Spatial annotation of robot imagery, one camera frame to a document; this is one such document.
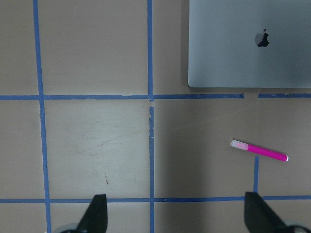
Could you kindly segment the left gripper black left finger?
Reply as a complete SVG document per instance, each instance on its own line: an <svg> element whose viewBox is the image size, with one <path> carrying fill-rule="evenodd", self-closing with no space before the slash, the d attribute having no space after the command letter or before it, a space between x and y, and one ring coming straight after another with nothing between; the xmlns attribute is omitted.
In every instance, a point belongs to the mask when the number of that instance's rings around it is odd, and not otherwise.
<svg viewBox="0 0 311 233"><path fill-rule="evenodd" d="M108 225L106 194L95 195L80 220L76 232L105 233Z"/></svg>

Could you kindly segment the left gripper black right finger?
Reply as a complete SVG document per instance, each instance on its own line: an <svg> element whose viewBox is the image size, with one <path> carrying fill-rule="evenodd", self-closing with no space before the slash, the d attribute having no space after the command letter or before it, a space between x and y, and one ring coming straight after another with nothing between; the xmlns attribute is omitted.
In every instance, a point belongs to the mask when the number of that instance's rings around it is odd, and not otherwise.
<svg viewBox="0 0 311 233"><path fill-rule="evenodd" d="M278 233L287 225L256 192L244 196L244 223L250 233Z"/></svg>

